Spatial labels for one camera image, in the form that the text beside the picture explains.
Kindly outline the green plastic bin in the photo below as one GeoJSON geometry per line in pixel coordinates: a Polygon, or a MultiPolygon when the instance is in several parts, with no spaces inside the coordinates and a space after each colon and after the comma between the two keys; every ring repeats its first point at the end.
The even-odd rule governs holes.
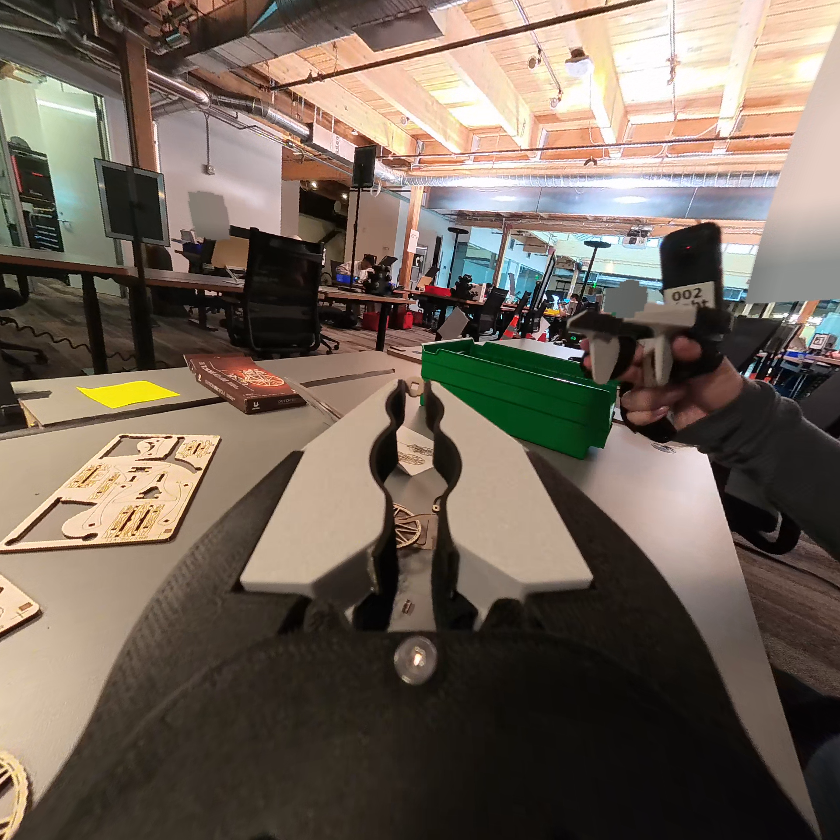
{"type": "Polygon", "coordinates": [[[617,384],[599,385],[580,364],[500,341],[427,343],[421,376],[454,393],[510,436],[577,459],[604,448],[617,384]]]}

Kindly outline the clear plastic wrapper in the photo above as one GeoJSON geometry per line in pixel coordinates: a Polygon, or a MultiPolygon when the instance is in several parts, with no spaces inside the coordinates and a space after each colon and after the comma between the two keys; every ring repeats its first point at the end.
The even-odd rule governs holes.
{"type": "Polygon", "coordinates": [[[331,423],[336,423],[342,418],[342,413],[337,411],[331,405],[325,403],[323,400],[318,398],[312,390],[304,386],[303,384],[292,380],[287,375],[282,377],[287,384],[301,396],[301,398],[310,406],[318,409],[322,415],[327,417],[331,423]]]}

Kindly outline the person's right hand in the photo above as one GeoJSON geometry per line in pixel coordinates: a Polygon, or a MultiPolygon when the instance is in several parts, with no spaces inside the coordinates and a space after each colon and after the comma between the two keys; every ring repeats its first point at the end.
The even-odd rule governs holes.
{"type": "Polygon", "coordinates": [[[632,362],[617,375],[628,386],[621,397],[623,423],[632,431],[647,434],[649,427],[658,431],[665,423],[673,427],[672,438],[714,412],[737,400],[745,381],[729,360],[708,373],[681,383],[646,386],[644,379],[645,350],[633,346],[632,362]]]}

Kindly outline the black mesh office chair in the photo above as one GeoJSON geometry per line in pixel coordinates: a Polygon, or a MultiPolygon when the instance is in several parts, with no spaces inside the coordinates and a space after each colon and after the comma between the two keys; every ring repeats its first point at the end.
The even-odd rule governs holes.
{"type": "Polygon", "coordinates": [[[255,360],[338,348],[323,339],[319,320],[324,260],[321,243],[251,228],[244,289],[226,306],[231,345],[255,360]]]}

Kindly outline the large silver air duct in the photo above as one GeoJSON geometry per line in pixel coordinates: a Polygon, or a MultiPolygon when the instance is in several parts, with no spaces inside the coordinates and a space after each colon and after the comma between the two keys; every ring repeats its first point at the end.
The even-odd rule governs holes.
{"type": "Polygon", "coordinates": [[[188,25],[176,55],[215,74],[357,35],[374,52],[442,37],[438,12],[460,1],[234,1],[188,25]]]}

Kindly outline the white instruction sheet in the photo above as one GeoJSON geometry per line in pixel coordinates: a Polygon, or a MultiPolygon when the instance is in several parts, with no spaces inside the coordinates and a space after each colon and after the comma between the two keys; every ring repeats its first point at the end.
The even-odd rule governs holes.
{"type": "Polygon", "coordinates": [[[410,427],[396,431],[397,466],[408,476],[417,476],[434,467],[434,441],[410,427]]]}

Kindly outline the black screen on stand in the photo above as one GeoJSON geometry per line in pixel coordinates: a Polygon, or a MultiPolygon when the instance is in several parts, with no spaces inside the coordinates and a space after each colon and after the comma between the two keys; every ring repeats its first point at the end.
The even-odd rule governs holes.
{"type": "Polygon", "coordinates": [[[157,171],[94,159],[104,234],[129,242],[134,268],[127,278],[134,356],[141,371],[156,366],[144,246],[171,244],[165,181],[157,171]]]}

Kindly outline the wooden laser-cut part sheet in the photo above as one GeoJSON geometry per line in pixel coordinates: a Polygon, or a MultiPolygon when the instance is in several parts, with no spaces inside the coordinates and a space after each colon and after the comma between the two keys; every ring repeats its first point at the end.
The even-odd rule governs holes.
{"type": "Polygon", "coordinates": [[[41,607],[37,602],[1,577],[1,637],[32,622],[40,614],[41,607]]]}
{"type": "Polygon", "coordinates": [[[2,553],[173,540],[221,440],[117,435],[2,539],[2,553]]]}

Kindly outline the black speaker on stand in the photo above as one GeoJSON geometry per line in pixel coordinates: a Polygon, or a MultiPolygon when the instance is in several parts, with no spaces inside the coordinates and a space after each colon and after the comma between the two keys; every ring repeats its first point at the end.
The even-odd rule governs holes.
{"type": "MultiPolygon", "coordinates": [[[[363,190],[372,189],[375,183],[375,163],[378,147],[376,145],[365,145],[357,147],[353,153],[353,172],[351,186],[355,190],[356,202],[353,216],[353,237],[351,257],[349,262],[355,261],[355,252],[358,242],[359,220],[361,212],[361,194],[363,190]]],[[[355,285],[348,286],[349,292],[355,292],[355,285]]]]}

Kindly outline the long wooden desk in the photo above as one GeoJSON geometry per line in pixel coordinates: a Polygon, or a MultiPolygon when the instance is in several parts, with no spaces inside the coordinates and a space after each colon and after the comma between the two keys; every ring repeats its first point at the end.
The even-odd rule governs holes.
{"type": "Polygon", "coordinates": [[[96,375],[109,372],[106,343],[104,339],[102,316],[100,312],[95,279],[111,279],[130,288],[145,289],[144,269],[126,266],[97,266],[75,259],[67,254],[48,250],[1,247],[2,276],[15,275],[17,278],[43,277],[59,279],[63,276],[79,275],[81,278],[82,300],[87,325],[93,371],[96,375]]]}
{"type": "MultiPolygon", "coordinates": [[[[196,275],[185,272],[176,272],[163,269],[145,269],[145,283],[150,287],[161,288],[182,288],[201,292],[215,292],[223,299],[232,299],[242,307],[252,298],[248,282],[235,278],[223,278],[207,275],[196,275]]],[[[312,287],[308,291],[293,291],[292,299],[295,303],[316,305],[318,301],[347,302],[353,304],[373,303],[381,307],[380,320],[378,322],[374,349],[377,352],[385,351],[385,339],[389,324],[389,318],[395,307],[405,306],[411,299],[421,296],[419,290],[408,290],[398,288],[391,295],[372,295],[357,291],[341,290],[336,287],[312,287]]]]}

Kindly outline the black server rack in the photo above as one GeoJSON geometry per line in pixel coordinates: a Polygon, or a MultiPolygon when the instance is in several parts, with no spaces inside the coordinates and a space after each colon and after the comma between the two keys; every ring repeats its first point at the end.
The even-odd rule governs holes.
{"type": "Polygon", "coordinates": [[[23,209],[28,246],[32,249],[64,252],[47,155],[33,150],[18,136],[10,138],[8,149],[23,209]]]}

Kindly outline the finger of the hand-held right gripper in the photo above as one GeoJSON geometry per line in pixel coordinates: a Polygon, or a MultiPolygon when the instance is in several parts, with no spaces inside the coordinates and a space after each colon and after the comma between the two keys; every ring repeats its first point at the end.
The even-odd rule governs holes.
{"type": "Polygon", "coordinates": [[[595,383],[608,383],[622,350],[621,338],[605,332],[587,332],[585,335],[591,378],[595,383]]]}
{"type": "Polygon", "coordinates": [[[668,331],[688,330],[695,325],[696,318],[695,306],[647,304],[642,311],[624,318],[587,309],[568,320],[567,331],[587,338],[591,343],[614,339],[637,342],[668,331]]]}

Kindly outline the yellow paper sheet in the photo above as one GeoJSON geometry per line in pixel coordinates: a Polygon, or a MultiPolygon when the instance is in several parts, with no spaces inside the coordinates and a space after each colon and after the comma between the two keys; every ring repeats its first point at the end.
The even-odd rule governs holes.
{"type": "Polygon", "coordinates": [[[116,385],[77,388],[80,394],[108,409],[153,403],[180,396],[178,392],[151,381],[131,381],[116,385]]]}

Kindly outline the ribbed silver air duct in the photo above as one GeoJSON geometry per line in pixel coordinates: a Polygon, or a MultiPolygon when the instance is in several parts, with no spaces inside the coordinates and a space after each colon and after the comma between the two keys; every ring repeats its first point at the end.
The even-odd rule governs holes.
{"type": "Polygon", "coordinates": [[[186,81],[170,77],[155,69],[146,71],[149,83],[163,92],[171,93],[177,98],[198,107],[199,109],[227,109],[243,112],[267,124],[285,131],[296,139],[312,142],[312,126],[278,111],[261,98],[254,98],[234,93],[218,93],[205,91],[186,81]]]}

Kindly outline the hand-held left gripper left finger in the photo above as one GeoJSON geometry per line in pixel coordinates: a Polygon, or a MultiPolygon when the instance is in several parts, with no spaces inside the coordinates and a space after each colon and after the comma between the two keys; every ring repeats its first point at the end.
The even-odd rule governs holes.
{"type": "Polygon", "coordinates": [[[357,629],[388,629],[399,563],[385,481],[406,392],[387,382],[306,445],[240,575],[244,590],[302,595],[351,610],[357,629]]]}

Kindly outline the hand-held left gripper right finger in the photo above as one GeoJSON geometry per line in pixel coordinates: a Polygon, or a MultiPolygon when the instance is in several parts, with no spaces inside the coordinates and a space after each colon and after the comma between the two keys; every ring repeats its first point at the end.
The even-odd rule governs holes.
{"type": "Polygon", "coordinates": [[[593,572],[529,452],[516,438],[427,381],[439,501],[431,587],[437,629],[472,629],[498,602],[588,589],[593,572]]]}

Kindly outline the brown model kit box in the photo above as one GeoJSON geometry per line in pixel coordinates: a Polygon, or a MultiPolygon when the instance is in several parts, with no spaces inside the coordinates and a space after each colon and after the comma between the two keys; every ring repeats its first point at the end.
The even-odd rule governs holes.
{"type": "Polygon", "coordinates": [[[246,415],[306,405],[305,398],[249,356],[187,354],[187,368],[199,384],[246,415]]]}

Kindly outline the wooden gear wheel piece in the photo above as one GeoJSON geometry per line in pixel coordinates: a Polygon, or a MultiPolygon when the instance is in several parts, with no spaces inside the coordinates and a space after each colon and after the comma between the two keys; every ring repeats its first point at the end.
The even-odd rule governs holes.
{"type": "Polygon", "coordinates": [[[398,550],[431,550],[436,541],[440,499],[430,511],[413,513],[404,505],[392,504],[395,524],[395,545],[398,550]]]}

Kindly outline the person's right forearm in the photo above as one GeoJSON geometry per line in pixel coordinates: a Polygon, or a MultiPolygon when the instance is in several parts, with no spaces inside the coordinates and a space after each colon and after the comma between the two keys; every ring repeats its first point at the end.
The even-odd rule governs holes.
{"type": "Polygon", "coordinates": [[[744,381],[737,400],[677,440],[755,481],[774,508],[839,560],[838,440],[771,385],[744,381]]]}

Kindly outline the black flat panel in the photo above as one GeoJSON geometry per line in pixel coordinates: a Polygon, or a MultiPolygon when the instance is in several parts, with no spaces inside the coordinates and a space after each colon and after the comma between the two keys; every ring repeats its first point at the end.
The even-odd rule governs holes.
{"type": "Polygon", "coordinates": [[[731,365],[745,375],[760,352],[773,355],[780,343],[781,319],[751,318],[738,315],[732,321],[730,333],[721,343],[721,351],[731,365]]]}

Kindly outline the small wooden wheel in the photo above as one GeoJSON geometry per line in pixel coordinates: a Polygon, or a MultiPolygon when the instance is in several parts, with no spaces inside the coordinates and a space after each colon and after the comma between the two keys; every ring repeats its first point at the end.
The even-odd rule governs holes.
{"type": "Polygon", "coordinates": [[[1,751],[1,839],[16,834],[28,809],[29,779],[12,753],[1,751]]]}

